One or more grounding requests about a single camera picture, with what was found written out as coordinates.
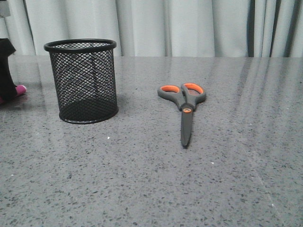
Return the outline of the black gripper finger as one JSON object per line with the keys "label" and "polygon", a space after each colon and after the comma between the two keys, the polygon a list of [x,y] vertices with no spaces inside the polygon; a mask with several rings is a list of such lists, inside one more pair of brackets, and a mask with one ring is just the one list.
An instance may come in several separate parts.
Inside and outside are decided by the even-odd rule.
{"label": "black gripper finger", "polygon": [[17,95],[8,64],[8,57],[15,51],[8,38],[0,39],[0,97],[2,99],[13,99]]}

